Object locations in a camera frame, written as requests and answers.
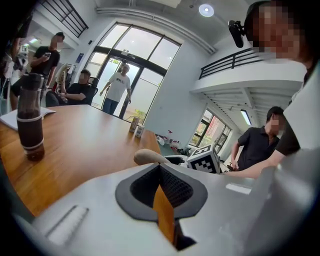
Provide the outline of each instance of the glass door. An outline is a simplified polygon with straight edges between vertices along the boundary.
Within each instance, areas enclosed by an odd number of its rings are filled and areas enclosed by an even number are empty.
[[[138,117],[139,124],[143,125],[163,78],[150,69],[143,69],[131,92],[131,104],[123,111],[123,120],[132,122],[134,117]]]
[[[105,101],[106,98],[106,93],[104,93],[102,96],[100,96],[100,92],[102,91],[102,89],[105,87],[105,85],[107,84],[107,82],[109,81],[110,77],[115,73],[115,72],[120,72],[122,66],[125,64],[123,59],[120,59],[118,57],[114,57],[114,56],[109,56],[107,58],[107,63],[106,66],[104,67],[102,73],[100,76],[98,76],[99,78],[99,83],[97,85],[98,88],[98,93],[93,97],[92,100],[92,104],[91,106],[101,110],[103,103]],[[139,71],[139,67],[136,65],[133,65],[131,63],[126,63],[127,65],[129,65],[130,70],[129,72],[126,74],[129,78],[130,78],[130,82],[131,82],[131,86],[133,85],[133,81],[135,80],[135,77]],[[127,96],[127,91],[125,90],[122,98],[118,104],[117,109],[114,112],[115,116],[119,116],[120,110],[123,107],[123,104],[125,102]]]

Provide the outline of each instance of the small bottle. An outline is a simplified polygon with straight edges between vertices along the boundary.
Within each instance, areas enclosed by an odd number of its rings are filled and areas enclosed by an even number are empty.
[[[23,77],[16,115],[20,142],[31,161],[40,161],[45,155],[40,94],[44,78],[30,73]]]

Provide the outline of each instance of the table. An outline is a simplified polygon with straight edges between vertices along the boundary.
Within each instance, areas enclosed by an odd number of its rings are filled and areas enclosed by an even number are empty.
[[[42,127],[45,156],[27,160],[18,133],[0,122],[0,154],[8,178],[33,215],[92,178],[137,166],[139,149],[160,153],[155,134],[89,105],[51,107]]]

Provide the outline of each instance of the white t-shirt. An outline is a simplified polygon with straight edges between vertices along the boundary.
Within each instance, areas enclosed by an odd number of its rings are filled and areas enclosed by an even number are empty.
[[[130,78],[122,76],[121,73],[114,73],[109,79],[110,88],[106,97],[115,102],[120,102],[126,89],[130,89]]]

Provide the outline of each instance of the black metal railing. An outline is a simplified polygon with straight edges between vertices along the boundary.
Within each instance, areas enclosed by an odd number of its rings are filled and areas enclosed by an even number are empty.
[[[68,0],[40,0],[39,3],[77,38],[89,28]]]
[[[234,69],[238,66],[242,66],[249,63],[261,62],[263,60],[263,58],[256,55],[252,48],[241,50],[201,68],[201,74],[199,79],[205,78],[223,70]]]

